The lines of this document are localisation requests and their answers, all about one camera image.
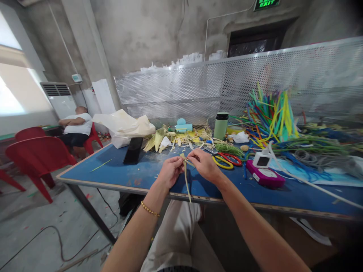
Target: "bundle of straws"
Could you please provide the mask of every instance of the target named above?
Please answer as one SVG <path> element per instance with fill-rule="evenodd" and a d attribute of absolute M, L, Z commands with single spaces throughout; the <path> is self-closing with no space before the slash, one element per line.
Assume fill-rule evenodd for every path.
<path fill-rule="evenodd" d="M 273 139 L 277 142 L 300 137 L 289 100 L 289 90 L 264 94 L 257 82 L 258 91 L 250 92 L 252 101 L 247 104 L 247 114 L 235 117 L 247 127 L 251 140 L 259 147 L 265 148 Z"/>

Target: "green exit sign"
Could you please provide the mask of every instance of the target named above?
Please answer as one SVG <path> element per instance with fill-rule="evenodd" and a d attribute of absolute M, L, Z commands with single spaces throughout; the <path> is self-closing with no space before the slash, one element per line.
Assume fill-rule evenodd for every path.
<path fill-rule="evenodd" d="M 259 11 L 265 8 L 271 8 L 277 6 L 280 3 L 280 0 L 257 0 L 256 5 L 254 7 L 254 11 Z"/>

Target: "table leg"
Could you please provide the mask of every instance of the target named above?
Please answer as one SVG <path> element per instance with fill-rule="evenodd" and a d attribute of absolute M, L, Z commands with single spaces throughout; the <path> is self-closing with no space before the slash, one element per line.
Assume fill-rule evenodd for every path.
<path fill-rule="evenodd" d="M 88 201 L 87 197 L 83 194 L 82 190 L 78 185 L 68 184 L 69 189 L 72 191 L 74 196 L 78 199 L 78 201 L 82 204 L 84 209 L 88 212 L 91 218 L 94 220 L 99 229 L 103 232 L 106 238 L 112 243 L 116 243 L 116 238 L 112 235 L 104 221 L 98 215 L 96 210 L 93 208 L 91 203 Z"/>

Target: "red plastic chair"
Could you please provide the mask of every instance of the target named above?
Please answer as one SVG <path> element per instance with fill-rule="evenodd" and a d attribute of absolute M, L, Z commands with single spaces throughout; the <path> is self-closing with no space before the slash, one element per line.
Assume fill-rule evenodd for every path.
<path fill-rule="evenodd" d="M 6 183 L 10 184 L 11 186 L 15 187 L 16 189 L 19 189 L 22 192 L 25 192 L 26 189 L 21 186 L 19 183 L 17 183 L 12 177 L 10 177 L 4 170 L 0 170 L 0 179 L 5 181 Z"/>
<path fill-rule="evenodd" d="M 45 131 L 41 127 L 31 127 L 19 131 L 15 134 L 15 140 L 17 142 L 28 140 L 32 138 L 45 137 Z"/>
<path fill-rule="evenodd" d="M 49 203 L 53 200 L 40 178 L 49 188 L 53 188 L 55 183 L 50 173 L 77 163 L 62 140 L 56 137 L 39 137 L 17 142 L 9 145 L 5 154 L 29 176 Z"/>
<path fill-rule="evenodd" d="M 92 155 L 93 152 L 93 147 L 92 147 L 92 142 L 93 140 L 96 140 L 97 143 L 99 143 L 99 145 L 101 147 L 103 147 L 103 144 L 101 143 L 98 135 L 97 135 L 97 131 L 95 129 L 95 124 L 92 123 L 92 128 L 91 128 L 91 133 L 90 133 L 90 137 L 84 142 L 83 146 L 86 149 L 86 151 L 88 152 L 89 155 Z"/>

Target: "blue table top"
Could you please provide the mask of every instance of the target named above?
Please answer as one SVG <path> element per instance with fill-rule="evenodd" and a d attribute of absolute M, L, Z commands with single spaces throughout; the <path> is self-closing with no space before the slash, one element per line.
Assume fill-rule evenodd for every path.
<path fill-rule="evenodd" d="M 119 191 L 134 191 L 145 194 L 155 181 L 163 162 L 167 158 L 179 156 L 169 149 L 162 153 L 141 152 L 139 163 L 136 165 L 124 165 L 127 147 L 116 149 L 112 144 L 102 148 L 94 155 L 88 157 L 76 166 L 68 169 L 58 177 L 67 180 L 68 183 L 102 187 L 107 185 L 109 189 Z M 185 156 L 191 150 L 189 147 L 176 147 L 174 152 L 184 153 Z M 104 166 L 91 172 L 93 169 L 109 161 Z M 205 180 L 198 171 L 188 168 L 189 190 L 193 199 L 200 201 L 222 201 L 222 195 L 217 187 Z M 242 192 L 247 200 L 258 208 L 275 209 L 291 213 L 313 214 L 346 219 L 362 218 L 362 210 L 348 205 L 344 202 L 337 202 L 329 196 L 306 184 L 287 180 L 283 188 L 272 190 L 260 186 L 247 170 L 247 179 L 243 178 L 243 168 L 235 167 L 233 170 L 222 171 Z M 363 188 L 348 186 L 321 185 L 346 199 L 363 205 Z M 180 175 L 174 187 L 170 190 L 171 195 L 188 199 L 184 175 Z"/>

